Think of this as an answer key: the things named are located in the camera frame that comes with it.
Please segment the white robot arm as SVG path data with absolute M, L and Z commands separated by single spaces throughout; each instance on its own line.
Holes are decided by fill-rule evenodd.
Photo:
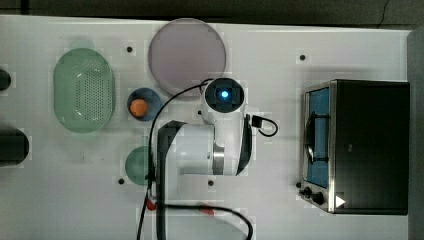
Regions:
M 201 124 L 172 120 L 159 128 L 156 144 L 156 236 L 166 237 L 166 211 L 177 203 L 180 175 L 236 176 L 252 153 L 252 127 L 243 87 L 231 78 L 209 82 L 201 98 Z

